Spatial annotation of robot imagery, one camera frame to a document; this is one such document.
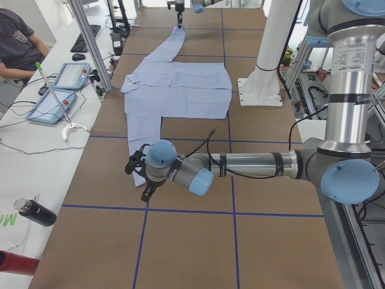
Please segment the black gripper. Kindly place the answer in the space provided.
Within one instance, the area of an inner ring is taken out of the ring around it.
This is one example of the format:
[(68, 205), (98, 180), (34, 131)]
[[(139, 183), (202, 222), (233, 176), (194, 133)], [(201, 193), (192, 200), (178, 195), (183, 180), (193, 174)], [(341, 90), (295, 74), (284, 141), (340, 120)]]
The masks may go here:
[(141, 200), (143, 202), (149, 202), (156, 189), (165, 184), (166, 178), (164, 176), (153, 176), (148, 173), (146, 169), (142, 169), (141, 171), (146, 180), (146, 187), (141, 195)]
[(184, 3), (175, 3), (175, 11), (177, 12), (177, 26), (178, 28), (182, 27), (183, 24), (183, 12), (184, 12)]

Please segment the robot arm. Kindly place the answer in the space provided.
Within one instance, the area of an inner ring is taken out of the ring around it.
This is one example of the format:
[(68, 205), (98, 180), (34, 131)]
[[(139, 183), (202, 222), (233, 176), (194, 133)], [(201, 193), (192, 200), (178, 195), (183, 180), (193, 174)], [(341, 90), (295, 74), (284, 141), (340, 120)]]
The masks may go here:
[[(221, 0), (192, 0), (192, 9), (195, 13), (199, 14), (204, 11), (204, 9), (210, 5), (214, 5)], [(175, 1), (168, 1), (167, 2), (167, 8), (171, 10), (171, 6), (174, 6), (174, 9), (177, 13), (177, 27), (182, 27), (183, 22), (183, 12), (185, 11), (185, 1), (184, 0), (175, 0)]]
[(327, 122), (323, 140), (287, 152), (179, 155), (173, 144), (149, 147), (142, 173), (148, 202), (156, 188), (175, 182), (202, 196), (214, 176), (254, 179), (289, 176), (318, 187), (333, 201), (356, 204), (371, 197), (380, 176), (365, 143), (375, 45), (384, 33), (383, 1), (312, 1), (307, 39), (326, 37), (333, 46)]

